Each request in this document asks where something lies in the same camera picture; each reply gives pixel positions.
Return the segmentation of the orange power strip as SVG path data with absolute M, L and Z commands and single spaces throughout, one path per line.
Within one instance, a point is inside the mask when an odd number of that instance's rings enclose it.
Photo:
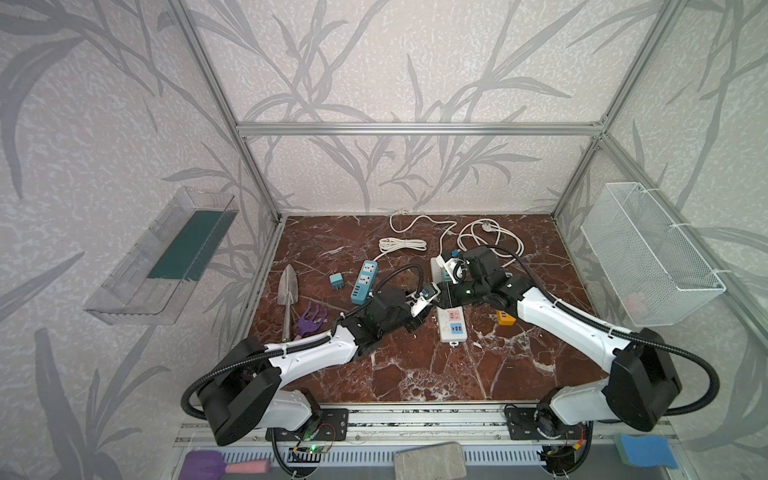
M 496 312 L 497 324 L 500 326 L 513 326 L 517 319 L 503 311 Z

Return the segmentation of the white multicolour power strip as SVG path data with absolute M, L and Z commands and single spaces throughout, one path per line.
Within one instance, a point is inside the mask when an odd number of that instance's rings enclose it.
M 430 269 L 434 283 L 451 283 L 451 277 L 440 256 L 430 259 Z M 457 347 L 460 343 L 464 343 L 468 335 L 463 309 L 461 307 L 450 309 L 437 307 L 435 311 L 441 341 L 451 347 Z

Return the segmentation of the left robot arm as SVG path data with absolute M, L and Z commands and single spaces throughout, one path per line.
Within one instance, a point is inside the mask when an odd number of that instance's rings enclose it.
M 243 340 L 212 371 L 187 387 L 181 408 L 205 420 L 219 446 L 230 445 L 257 428 L 312 429 L 319 421 L 319 404 L 309 391 L 288 391 L 286 386 L 325 368 L 364 358 L 400 328 L 415 331 L 438 296 L 434 286 L 411 294 L 384 286 L 326 332 L 280 344 Z

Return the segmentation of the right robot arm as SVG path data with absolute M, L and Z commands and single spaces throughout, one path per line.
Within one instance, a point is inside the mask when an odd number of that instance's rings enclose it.
M 489 305 L 539 327 L 598 365 L 605 378 L 556 387 L 539 400 L 533 415 L 540 433 L 555 437 L 568 426 L 619 422 L 649 432 L 664 416 L 691 414 L 709 406 L 720 392 L 716 369 L 702 357 L 667 344 L 657 332 L 628 330 L 603 321 L 546 290 L 529 266 L 521 275 L 505 270 L 500 245 L 442 253 L 437 263 L 448 274 L 439 287 L 442 308 Z M 679 357 L 706 374 L 705 392 L 682 406 L 673 403 L 683 389 L 674 365 Z

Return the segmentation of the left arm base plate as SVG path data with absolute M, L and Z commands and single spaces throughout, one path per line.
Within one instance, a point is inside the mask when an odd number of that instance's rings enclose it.
M 314 413 L 296 431 L 279 428 L 268 429 L 266 440 L 271 441 L 273 437 L 276 437 L 278 442 L 344 441 L 349 427 L 349 416 L 349 409 L 324 408 Z

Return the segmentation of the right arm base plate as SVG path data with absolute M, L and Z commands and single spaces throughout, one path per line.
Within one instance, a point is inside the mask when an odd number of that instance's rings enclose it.
M 548 409 L 506 404 L 503 409 L 511 440 L 584 441 L 582 425 L 566 425 Z

